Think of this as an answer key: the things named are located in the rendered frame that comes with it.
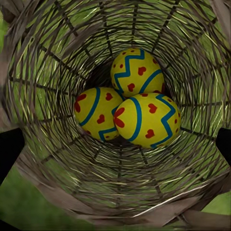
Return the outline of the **wicker basket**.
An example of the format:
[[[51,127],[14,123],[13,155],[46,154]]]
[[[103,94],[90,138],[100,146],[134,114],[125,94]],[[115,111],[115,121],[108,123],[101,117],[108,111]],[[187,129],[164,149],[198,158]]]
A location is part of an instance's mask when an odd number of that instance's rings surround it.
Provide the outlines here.
[[[220,33],[215,25],[216,22],[219,22],[231,48],[231,0],[208,0],[211,6],[205,0],[191,0],[195,7],[184,0],[191,10],[184,8],[180,3],[181,0],[162,0],[168,4],[167,7],[171,10],[169,12],[144,0],[88,0],[87,2],[85,0],[71,0],[61,6],[62,1],[64,0],[0,0],[2,18],[8,23],[7,33],[4,36],[2,51],[0,52],[0,128],[3,133],[16,128],[21,128],[23,131],[26,144],[14,162],[21,176],[32,182],[51,205],[61,208],[74,219],[83,219],[103,229],[116,226],[162,228],[181,221],[183,226],[172,227],[188,231],[231,231],[231,215],[202,211],[217,196],[231,192],[231,166],[216,176],[228,165],[226,159],[222,157],[222,153],[202,168],[197,165],[214,150],[216,139],[216,137],[213,137],[214,131],[209,136],[213,106],[215,106],[215,111],[212,117],[215,116],[217,109],[220,107],[222,109],[221,128],[231,128],[231,78],[228,72],[228,67],[231,70],[231,51],[214,31],[215,29]],[[54,7],[43,16],[45,10],[52,4]],[[72,6],[73,4],[75,5]],[[154,7],[155,10],[165,13],[166,17],[151,11],[144,11],[144,8],[139,4]],[[70,20],[82,9],[92,5],[95,5],[95,14],[73,26]],[[215,17],[211,19],[201,5],[209,8]],[[78,11],[68,17],[76,9]],[[133,11],[127,12],[125,9]],[[122,10],[124,10],[123,14],[120,14],[119,11]],[[176,17],[174,12],[180,14],[185,21]],[[164,20],[164,24],[152,21],[151,16]],[[35,18],[37,18],[35,23],[26,28]],[[44,18],[44,22],[34,36],[38,24]],[[46,29],[56,18],[58,20]],[[131,19],[127,20],[130,26],[119,26],[124,21],[108,24],[111,18]],[[184,37],[169,29],[167,25],[171,19],[184,27],[188,34],[179,26],[178,28],[184,34]],[[156,28],[144,28],[140,27],[141,25],[154,25]],[[57,39],[64,26],[67,26],[68,30],[62,38]],[[51,31],[49,36],[40,44],[41,38],[48,31]],[[118,40],[117,44],[111,44],[110,35],[120,31],[124,32],[124,38],[129,37],[130,39]],[[125,33],[126,31],[131,33]],[[145,33],[141,34],[141,31],[152,32],[157,36],[154,38]],[[214,59],[199,41],[199,38],[204,34],[211,42]],[[224,37],[221,33],[220,35]],[[45,48],[44,44],[50,37],[52,37],[51,43]],[[103,61],[98,62],[99,54],[93,53],[91,55],[88,48],[92,47],[92,44],[101,37],[105,37],[106,40],[106,47],[103,47],[102,51],[106,52],[108,50],[109,54]],[[20,39],[21,49],[18,52]],[[51,51],[52,47],[56,42],[62,42],[63,40],[66,44],[65,48],[62,47],[62,50],[54,55],[55,51]],[[154,58],[164,72],[165,91],[163,94],[174,100],[179,109],[190,109],[187,120],[189,128],[180,127],[180,131],[187,133],[184,135],[185,138],[189,135],[197,136],[193,141],[195,145],[188,155],[185,153],[183,157],[179,157],[186,150],[186,147],[183,146],[182,149],[175,152],[176,142],[173,141],[169,145],[163,146],[155,154],[150,153],[146,156],[146,152],[141,146],[137,147],[135,144],[125,142],[124,139],[102,141],[92,138],[76,121],[73,121],[73,119],[76,120],[76,116],[72,111],[72,106],[79,95],[88,90],[89,86],[90,89],[96,87],[100,75],[111,66],[115,60],[112,49],[122,45],[138,46],[139,43],[136,40],[145,41],[146,44],[151,46],[151,51],[147,52],[156,56]],[[184,43],[186,47],[181,46],[178,40]],[[166,44],[167,41],[169,44]],[[74,51],[80,46],[81,48],[74,54]],[[172,51],[171,47],[177,54]],[[220,60],[214,47],[219,51]],[[24,60],[26,49],[27,55]],[[146,51],[146,49],[144,50]],[[184,56],[184,54],[188,56],[187,50],[190,50],[193,61],[196,61],[197,69]],[[44,51],[45,55],[39,67],[39,73],[35,75],[40,51]],[[156,51],[161,52],[168,60],[167,65]],[[79,62],[79,55],[83,52],[86,57]],[[51,62],[49,80],[46,85],[39,84],[38,81],[41,74],[45,72],[48,58]],[[67,60],[64,62],[66,58]],[[211,61],[212,59],[214,63]],[[16,68],[20,62],[19,78],[15,78]],[[23,78],[25,63],[26,73]],[[182,80],[175,79],[170,68],[175,72],[176,77],[179,77],[180,70],[183,76]],[[225,68],[225,80],[223,80],[222,68]],[[193,71],[196,71],[196,74]],[[213,103],[216,71],[219,71],[224,91],[221,94],[222,101],[218,98]],[[54,77],[55,81],[53,80]],[[62,88],[59,89],[64,78],[67,83],[64,83]],[[195,93],[195,80],[197,78],[199,78],[201,104],[197,104]],[[13,93],[15,82],[19,83],[18,106]],[[179,102],[176,86],[172,84],[174,82],[178,84],[180,91],[185,92],[184,100],[186,103],[183,103],[182,100]],[[230,92],[227,96],[228,82]],[[35,110],[36,88],[46,91],[45,104],[41,107],[42,120],[38,120]],[[24,90],[24,101],[21,99],[21,89]],[[54,105],[51,101],[52,93],[54,93]],[[206,95],[208,95],[208,98],[206,98]],[[19,113],[20,103],[23,108],[23,120],[21,120]],[[18,117],[17,123],[14,123],[12,104]],[[50,107],[50,117],[47,117],[47,106]],[[198,108],[200,108],[200,119],[204,119],[204,122],[206,122],[206,125],[203,126],[203,132],[193,130],[195,111]],[[60,146],[53,141],[50,122],[53,122],[54,125],[59,123],[61,126],[60,131],[64,137],[60,133],[57,135]],[[41,125],[44,125],[46,130]],[[78,136],[72,131],[71,126]],[[48,153],[47,157],[39,159],[31,149],[26,133],[35,147],[36,143],[32,134],[36,136],[38,142],[44,145]],[[48,137],[53,148],[56,149],[55,151],[48,148],[44,135]],[[201,155],[195,162],[192,162],[204,146],[204,140],[207,140],[205,150],[211,144],[208,153]],[[72,149],[74,146],[77,147],[78,151],[81,151],[81,156],[74,152]],[[111,154],[104,153],[103,150]],[[59,155],[62,152],[67,153],[65,156],[68,159],[67,162]],[[69,155],[75,157],[76,160]],[[112,163],[101,161],[98,159],[99,156]],[[55,172],[50,173],[45,164],[51,159],[68,169],[68,176],[77,185],[74,191],[71,191]],[[136,165],[130,165],[129,161]],[[173,167],[167,168],[171,164]],[[116,178],[113,176],[107,177],[96,166],[111,170],[117,174]],[[199,175],[205,168],[207,170]],[[122,173],[125,176],[122,176]],[[72,174],[77,179],[79,178],[78,181]],[[165,184],[165,186],[168,186],[183,175],[186,179],[175,188],[164,193],[161,192],[162,182],[169,180]],[[112,188],[111,192],[103,192],[99,189],[95,191],[89,184],[84,183],[85,181],[94,184],[112,185],[115,189]],[[196,185],[197,182],[200,183]],[[83,190],[83,186],[91,190]],[[148,192],[151,189],[155,189],[155,192]],[[93,201],[84,202],[79,198],[93,199]],[[116,207],[104,205],[97,200],[115,203]],[[142,201],[148,202],[142,204]]]

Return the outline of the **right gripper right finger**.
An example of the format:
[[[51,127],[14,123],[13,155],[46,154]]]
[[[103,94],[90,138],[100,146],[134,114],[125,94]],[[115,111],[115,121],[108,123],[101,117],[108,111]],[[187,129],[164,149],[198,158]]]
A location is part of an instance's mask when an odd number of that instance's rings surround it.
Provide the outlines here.
[[[215,147],[222,153],[226,162],[231,165],[231,129],[219,129],[215,139]]]

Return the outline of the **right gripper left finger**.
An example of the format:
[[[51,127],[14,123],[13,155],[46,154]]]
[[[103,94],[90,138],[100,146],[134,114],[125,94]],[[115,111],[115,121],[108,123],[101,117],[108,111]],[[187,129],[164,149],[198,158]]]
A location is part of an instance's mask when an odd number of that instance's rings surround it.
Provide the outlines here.
[[[21,128],[0,133],[0,186],[25,147]]]

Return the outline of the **easter egg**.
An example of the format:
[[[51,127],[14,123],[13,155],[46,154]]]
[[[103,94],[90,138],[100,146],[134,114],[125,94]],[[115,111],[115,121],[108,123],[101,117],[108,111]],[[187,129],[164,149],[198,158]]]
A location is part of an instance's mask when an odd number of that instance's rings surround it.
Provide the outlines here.
[[[163,94],[165,91],[164,72],[156,62],[156,56],[147,51],[150,52],[151,48],[131,46],[112,50],[115,60],[106,72],[111,75],[107,84],[127,99],[143,92]]]
[[[174,100],[157,92],[129,97],[115,110],[114,127],[126,142],[143,149],[159,149],[181,132],[182,114]]]
[[[110,86],[100,85],[82,92],[73,105],[77,123],[92,138],[102,141],[120,136],[114,127],[117,107],[127,98]]]

